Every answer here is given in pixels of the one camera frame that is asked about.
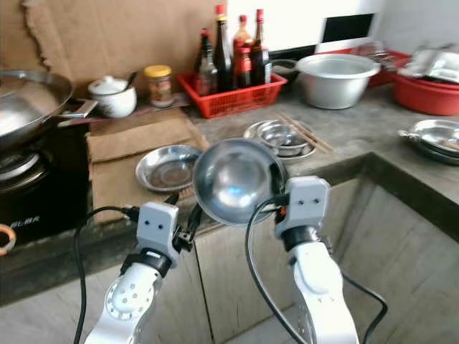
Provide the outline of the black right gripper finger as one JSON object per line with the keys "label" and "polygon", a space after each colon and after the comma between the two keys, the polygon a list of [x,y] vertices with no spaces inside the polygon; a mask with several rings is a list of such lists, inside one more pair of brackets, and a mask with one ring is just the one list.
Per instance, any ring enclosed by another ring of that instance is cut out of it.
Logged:
{"label": "black right gripper finger", "polygon": [[271,191],[273,194],[273,204],[280,210],[281,207],[289,204],[289,195],[285,187],[288,182],[288,170],[282,163],[272,163],[269,167],[271,173]]}

